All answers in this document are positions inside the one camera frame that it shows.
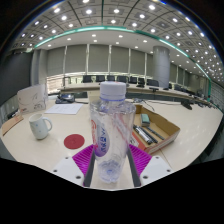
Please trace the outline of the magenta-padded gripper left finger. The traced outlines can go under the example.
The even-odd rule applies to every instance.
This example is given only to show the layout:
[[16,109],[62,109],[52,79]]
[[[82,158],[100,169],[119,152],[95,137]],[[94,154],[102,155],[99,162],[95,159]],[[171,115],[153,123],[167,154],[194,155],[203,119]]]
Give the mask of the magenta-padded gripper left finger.
[[52,173],[76,185],[89,187],[92,181],[95,155],[93,146],[87,146],[72,157],[63,158]]

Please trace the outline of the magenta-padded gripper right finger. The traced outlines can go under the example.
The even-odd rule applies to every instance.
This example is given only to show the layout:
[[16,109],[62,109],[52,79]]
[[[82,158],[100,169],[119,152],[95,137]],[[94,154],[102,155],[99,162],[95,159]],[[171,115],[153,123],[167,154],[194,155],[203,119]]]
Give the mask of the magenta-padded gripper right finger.
[[151,156],[134,145],[129,145],[127,156],[135,187],[145,186],[173,173],[160,156]]

